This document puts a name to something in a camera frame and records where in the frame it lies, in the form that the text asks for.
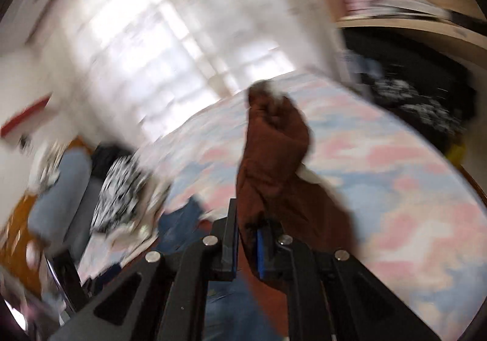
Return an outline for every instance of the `black and white fabric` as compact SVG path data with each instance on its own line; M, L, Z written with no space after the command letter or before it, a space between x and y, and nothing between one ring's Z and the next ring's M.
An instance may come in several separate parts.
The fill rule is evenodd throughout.
M139 193L148 174L137 167L132 156L117 159L103 183L93 214L92 232L110 233L136 215Z

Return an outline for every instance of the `silver screw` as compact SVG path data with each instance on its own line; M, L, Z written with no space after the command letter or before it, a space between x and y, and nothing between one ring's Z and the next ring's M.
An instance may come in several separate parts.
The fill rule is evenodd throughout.
M350 258L350 253L348 253L346 250L337 250L335 252L335 258L338 261L347 261Z
M157 262L161 259L161 254L153 250L145 255L145 260L147 262Z
M281 245L291 245L293 243L293 237L287 234L282 234L279 238L277 238L277 242Z
M205 238L203 238L203 243L206 246L213 246L213 245L216 245L218 243L218 238L215 237L214 235L208 235Z

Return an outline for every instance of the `bed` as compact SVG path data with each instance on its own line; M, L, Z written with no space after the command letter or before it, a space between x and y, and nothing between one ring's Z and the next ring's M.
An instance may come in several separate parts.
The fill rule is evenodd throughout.
M305 115L305 164L352 213L358 258L444 341L457 340L487 295L487 217L474 190L415 131L318 73L274 79ZM166 211L197 195L216 219L235 196L245 142L245 93L220 101L138 151L174 180ZM81 278L120 260L90 241Z

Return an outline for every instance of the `sheer curtain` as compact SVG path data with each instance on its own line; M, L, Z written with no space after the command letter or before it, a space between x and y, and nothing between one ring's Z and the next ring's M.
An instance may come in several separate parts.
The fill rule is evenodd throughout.
M68 106L140 146L255 80L333 71L321 1L55 0L34 42Z

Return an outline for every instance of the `navy cloth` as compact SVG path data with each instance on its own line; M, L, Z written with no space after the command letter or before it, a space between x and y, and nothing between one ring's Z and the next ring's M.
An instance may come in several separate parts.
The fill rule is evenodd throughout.
M169 255L208 235L198 228L203 210L191 197L181 209L162 215L156 250ZM281 341L252 296L243 275L233 282L208 282L203 341Z

